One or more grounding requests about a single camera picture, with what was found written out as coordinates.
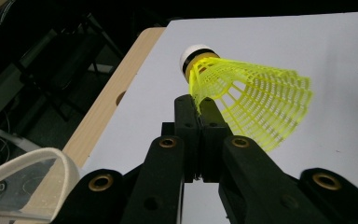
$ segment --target shuttlecock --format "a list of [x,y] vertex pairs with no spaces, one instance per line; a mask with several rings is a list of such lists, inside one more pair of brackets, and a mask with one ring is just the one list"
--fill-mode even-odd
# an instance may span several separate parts
[[286,139],[308,112],[310,79],[295,70],[220,58],[205,45],[187,48],[180,67],[196,106],[214,99],[231,131],[265,151]]

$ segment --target shuttlecock skirt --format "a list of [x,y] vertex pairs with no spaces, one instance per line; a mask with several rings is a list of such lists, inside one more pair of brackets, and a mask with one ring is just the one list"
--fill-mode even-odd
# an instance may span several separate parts
[[310,79],[295,70],[215,57],[192,66],[189,92],[197,106],[214,99],[231,131],[266,151],[294,131],[312,97]]

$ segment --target transparent plastic part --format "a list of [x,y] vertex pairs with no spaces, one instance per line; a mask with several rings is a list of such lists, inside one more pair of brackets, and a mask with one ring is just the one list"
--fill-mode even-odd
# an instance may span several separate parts
[[79,179],[75,164],[55,148],[28,152],[3,164],[0,223],[49,223]]

